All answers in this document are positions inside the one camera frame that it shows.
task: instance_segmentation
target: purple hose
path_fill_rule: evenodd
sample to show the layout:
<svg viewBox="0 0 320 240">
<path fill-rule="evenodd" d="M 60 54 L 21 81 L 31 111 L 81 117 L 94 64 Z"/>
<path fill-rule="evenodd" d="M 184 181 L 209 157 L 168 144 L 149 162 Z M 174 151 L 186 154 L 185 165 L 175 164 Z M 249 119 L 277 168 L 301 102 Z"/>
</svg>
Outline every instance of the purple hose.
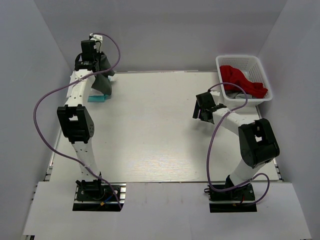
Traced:
<svg viewBox="0 0 320 240">
<path fill-rule="evenodd" d="M 114 68 L 118 65 L 118 63 L 119 63 L 119 61 L 120 61 L 120 58 L 121 58 L 121 53 L 120 53 L 119 45 L 118 45 L 110 36 L 108 36 L 108 35 L 106 35 L 106 34 L 104 34 L 104 33 L 93 33 L 93 34 L 103 35 L 103 36 L 109 38 L 109 39 L 114 43 L 114 45 L 116 46 L 116 48 L 117 48 L 117 50 L 118 50 L 118 60 L 117 60 L 116 63 L 115 63 L 112 67 L 110 67 L 109 69 L 103 70 L 103 71 L 97 71 L 97 72 L 89 73 L 89 74 L 81 77 L 81 78 L 80 78 L 81 80 L 84 80 L 84 79 L 86 79 L 86 78 L 88 78 L 88 77 L 90 77 L 90 76 L 93 76 L 93 75 L 98 75 L 98 74 L 103 74 L 103 73 L 109 72 L 110 70 L 114 69 Z M 37 133 L 39 134 L 40 138 L 41 138 L 42 141 L 44 142 L 44 144 L 45 144 L 51 151 L 53 151 L 54 153 L 56 153 L 56 154 L 58 154 L 58 155 L 60 155 L 60 156 L 62 156 L 62 157 L 65 157 L 65 158 L 67 158 L 67 159 L 71 159 L 71 160 L 73 160 L 73 161 L 76 161 L 77 163 L 79 163 L 80 165 L 82 165 L 83 167 L 85 167 L 85 169 L 86 169 L 92 176 L 94 176 L 95 178 L 100 179 L 101 181 L 103 181 L 103 182 L 105 182 L 106 184 L 108 184 L 109 187 L 111 188 L 112 193 L 113 193 L 113 195 L 115 196 L 115 199 L 116 199 L 116 201 L 117 201 L 117 203 L 118 203 L 118 205 L 119 205 L 119 208 L 120 208 L 120 210 L 121 210 L 121 209 L 122 209 L 122 206 L 121 206 L 121 204 L 120 204 L 119 198 L 118 198 L 118 196 L 117 196 L 114 188 L 112 187 L 112 185 L 111 185 L 107 180 L 103 179 L 102 177 L 100 177 L 100 176 L 98 176 L 98 175 L 95 175 L 95 174 L 92 172 L 92 170 L 91 170 L 89 167 L 87 167 L 87 166 L 86 166 L 82 161 L 80 161 L 79 159 L 74 158 L 74 157 L 72 157 L 72 156 L 68 156 L 68 155 L 66 155 L 66 154 L 64 154 L 64 153 L 62 153 L 62 152 L 57 151 L 54 147 L 52 147 L 52 146 L 50 145 L 50 143 L 45 139 L 45 137 L 44 137 L 44 135 L 42 134 L 42 132 L 40 131 L 40 128 L 39 128 L 39 125 L 38 125 L 38 121 L 37 121 L 37 110 L 38 110 L 38 107 L 39 107 L 40 103 L 41 103 L 46 97 L 48 97 L 49 95 L 54 94 L 54 93 L 56 93 L 56 92 L 58 92 L 58 91 L 60 91 L 60 90 L 62 90 L 62 89 L 68 88 L 69 86 L 75 85 L 75 84 L 77 84 L 77 83 L 79 83 L 79 82 L 80 82 L 80 80 L 76 80 L 76 81 L 74 81 L 74 82 L 72 82 L 72 83 L 70 83 L 70 84 L 68 84 L 68 85 L 66 85 L 66 86 L 62 86 L 62 87 L 60 87 L 60 88 L 57 88 L 57 89 L 55 89 L 55 90 L 52 90 L 52 91 L 48 92 L 47 94 L 45 94 L 43 97 L 41 97 L 41 98 L 39 99 L 39 101 L 35 104 L 35 107 L 34 107 L 34 110 L 33 110 L 33 122 L 34 122 L 34 126 L 35 126 L 35 129 L 36 129 Z"/>
<path fill-rule="evenodd" d="M 231 109 L 231 110 L 230 110 L 229 112 L 227 112 L 225 115 L 223 115 L 223 117 L 222 117 L 221 120 L 218 122 L 218 124 L 216 125 L 216 127 L 215 127 L 215 129 L 214 129 L 214 131 L 213 131 L 213 134 L 212 134 L 212 137 L 211 137 L 211 140 L 210 140 L 210 144 L 209 144 L 209 148 L 208 148 L 208 152 L 207 152 L 207 155 L 206 155 L 206 176 L 207 176 L 207 179 L 208 179 L 208 184 L 209 184 L 210 188 L 211 188 L 213 191 L 222 193 L 222 192 L 231 191 L 231 190 L 234 190 L 234 189 L 236 189 L 236 188 L 239 188 L 239 187 L 241 187 L 241 186 L 243 186 L 243 185 L 246 185 L 246 184 L 248 184 L 249 182 L 251 182 L 252 180 L 254 180 L 255 178 L 257 178 L 258 176 L 263 175 L 263 176 L 265 176 L 266 179 L 267 179 L 267 187 L 266 187 L 266 190 L 265 190 L 264 194 L 262 195 L 262 197 L 260 197 L 258 200 L 254 201 L 254 202 L 252 202 L 252 203 L 247 204 L 247 205 L 253 205 L 253 204 L 256 204 L 256 203 L 260 202 L 260 201 L 266 196 L 266 194 L 267 194 L 267 192 L 268 192 L 268 190 L 269 190 L 269 187 L 270 187 L 270 179 L 269 179 L 268 175 L 266 175 L 265 173 L 258 173 L 258 174 L 256 174 L 252 179 L 246 180 L 246 181 L 244 181 L 244 182 L 242 182 L 242 183 L 240 183 L 240 184 L 238 184 L 238 185 L 235 185 L 235 186 L 232 186 L 232 187 L 229 187 L 229 188 L 225 188 L 225 189 L 217 189 L 217 188 L 215 188 L 215 187 L 212 185 L 212 183 L 211 183 L 211 179 L 210 179 L 210 168 L 209 168 L 210 153 L 211 153 L 211 148 L 212 148 L 212 145 L 213 145 L 215 136 L 216 136 L 216 134 L 217 134 L 217 131 L 218 131 L 220 125 L 222 124 L 223 120 L 224 120 L 226 117 L 228 117 L 231 112 L 243 108 L 243 107 L 246 106 L 247 103 L 248 103 L 247 93 L 246 93 L 240 86 L 238 86 L 238 85 L 236 85 L 236 84 L 233 84 L 233 83 L 230 83 L 230 82 L 221 82 L 221 83 L 215 84 L 215 85 L 213 85 L 212 87 L 210 87 L 210 88 L 208 89 L 208 92 L 211 92 L 211 90 L 212 90 L 213 88 L 215 88 L 216 86 L 219 86 L 219 85 L 232 85 L 232 86 L 234 86 L 234 87 L 237 87 L 238 89 L 241 90 L 241 92 L 243 92 L 243 94 L 244 94 L 244 96 L 245 96 L 245 102 L 244 102 L 243 105 L 237 106 L 237 107 Z"/>
</svg>

